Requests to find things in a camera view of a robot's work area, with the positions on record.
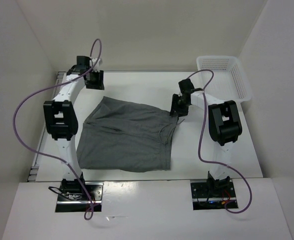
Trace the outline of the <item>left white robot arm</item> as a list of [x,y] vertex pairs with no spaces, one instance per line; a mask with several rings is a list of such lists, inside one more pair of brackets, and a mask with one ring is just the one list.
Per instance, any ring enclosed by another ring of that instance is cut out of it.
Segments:
[[46,130],[57,144],[63,164],[60,190],[76,200],[86,196],[87,187],[76,153],[79,123],[74,103],[84,87],[105,89],[104,71],[100,69],[102,62],[100,57],[77,56],[76,64],[64,73],[57,95],[43,104]]

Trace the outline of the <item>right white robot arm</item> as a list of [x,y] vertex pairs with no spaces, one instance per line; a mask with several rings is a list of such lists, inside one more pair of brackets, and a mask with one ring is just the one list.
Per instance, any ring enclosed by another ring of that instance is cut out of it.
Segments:
[[[206,191],[210,196],[217,197],[229,187],[227,168],[231,161],[231,149],[243,131],[237,104],[233,100],[224,101],[205,93],[203,88],[195,88],[189,78],[181,80],[178,86],[180,94],[172,96],[170,115],[185,117],[189,113],[189,106],[204,111],[198,157],[201,162],[210,164]],[[201,156],[205,130],[208,130],[214,143],[212,160],[205,160]]]

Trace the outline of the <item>grey shorts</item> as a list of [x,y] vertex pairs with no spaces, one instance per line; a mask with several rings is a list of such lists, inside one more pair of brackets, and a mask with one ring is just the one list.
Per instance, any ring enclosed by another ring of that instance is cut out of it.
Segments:
[[82,125],[80,168],[134,173],[168,171],[178,116],[147,105],[103,97]]

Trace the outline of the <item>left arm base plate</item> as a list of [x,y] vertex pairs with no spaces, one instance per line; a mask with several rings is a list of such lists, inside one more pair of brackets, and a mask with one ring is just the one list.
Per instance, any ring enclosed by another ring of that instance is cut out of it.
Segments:
[[[102,182],[85,182],[85,187],[92,199],[94,211],[102,211],[102,198],[104,184]],[[83,188],[78,190],[63,190],[60,186],[55,191],[58,192],[56,200],[56,213],[84,213],[90,209],[90,200]]]

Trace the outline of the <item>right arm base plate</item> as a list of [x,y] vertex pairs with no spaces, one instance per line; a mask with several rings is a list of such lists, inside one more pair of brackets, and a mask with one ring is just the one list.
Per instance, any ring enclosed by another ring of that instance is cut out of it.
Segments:
[[228,209],[238,208],[232,181],[228,187],[221,190],[210,190],[205,180],[191,181],[190,189],[194,211],[224,209],[225,204],[227,204]]

